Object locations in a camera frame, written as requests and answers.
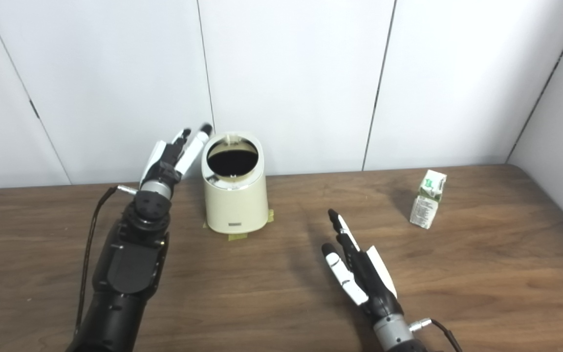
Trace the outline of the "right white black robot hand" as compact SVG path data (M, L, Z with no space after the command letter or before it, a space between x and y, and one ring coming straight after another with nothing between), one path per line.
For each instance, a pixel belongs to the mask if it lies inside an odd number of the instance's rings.
M372 323L391 315L404 315L393 279L377 248L373 245L363 250L338 212L329 209L328 216L343 254L329 242L321 250L342 290Z

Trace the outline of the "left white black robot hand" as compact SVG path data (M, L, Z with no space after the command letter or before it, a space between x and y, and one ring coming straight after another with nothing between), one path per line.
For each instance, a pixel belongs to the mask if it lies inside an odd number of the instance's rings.
M170 188L174 187L195 164L212 132L213 126L203 123L199 130L180 130L171 142L157 142L145 166L139 187L153 180Z

